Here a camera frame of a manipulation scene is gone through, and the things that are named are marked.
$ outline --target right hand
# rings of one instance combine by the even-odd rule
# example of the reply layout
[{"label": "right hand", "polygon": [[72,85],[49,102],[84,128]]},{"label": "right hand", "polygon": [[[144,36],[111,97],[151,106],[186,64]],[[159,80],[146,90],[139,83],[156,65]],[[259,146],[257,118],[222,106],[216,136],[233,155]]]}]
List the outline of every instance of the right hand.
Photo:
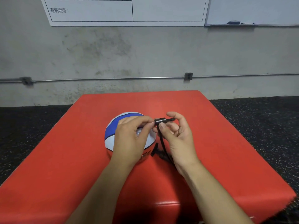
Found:
[{"label": "right hand", "polygon": [[167,112],[166,115],[179,121],[179,125],[174,122],[160,123],[159,129],[170,145],[170,152],[178,172],[184,175],[188,168],[200,163],[196,155],[192,132],[185,117],[181,114]]}]

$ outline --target basketball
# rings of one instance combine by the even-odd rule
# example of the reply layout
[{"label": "basketball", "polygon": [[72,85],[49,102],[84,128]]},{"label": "basketball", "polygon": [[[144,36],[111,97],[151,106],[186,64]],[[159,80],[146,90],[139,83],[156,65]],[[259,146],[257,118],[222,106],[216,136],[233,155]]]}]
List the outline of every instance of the basketball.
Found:
[{"label": "basketball", "polygon": [[[118,116],[116,116],[114,119],[112,119],[110,121],[110,123],[108,124],[108,126],[106,127],[106,130],[105,130],[105,147],[106,147],[107,152],[108,152],[110,157],[113,154],[114,134],[115,134],[115,130],[117,128],[118,122],[123,118],[131,117],[131,116],[143,116],[143,115],[141,113],[138,113],[138,112],[121,113]],[[141,130],[142,130],[142,127],[138,127],[138,129],[136,131],[136,134],[139,135]],[[149,156],[149,154],[151,153],[152,149],[155,146],[155,141],[156,141],[156,133],[153,132],[153,130],[150,130],[150,133],[147,137],[147,142],[144,146],[144,151],[143,151],[143,154],[140,158],[140,161],[144,160],[146,157]]]}]

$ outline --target red mat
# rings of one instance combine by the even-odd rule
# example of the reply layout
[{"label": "red mat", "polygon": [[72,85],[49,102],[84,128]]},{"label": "red mat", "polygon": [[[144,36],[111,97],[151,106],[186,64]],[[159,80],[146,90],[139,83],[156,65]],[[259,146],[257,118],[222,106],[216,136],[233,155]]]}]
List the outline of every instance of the red mat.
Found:
[{"label": "red mat", "polygon": [[[123,112],[189,122],[206,168],[255,223],[284,209],[291,187],[199,91],[83,95],[0,187],[0,223],[63,223],[109,162],[104,131]],[[200,214],[182,177],[156,155],[135,166],[114,222],[175,223]]]}]

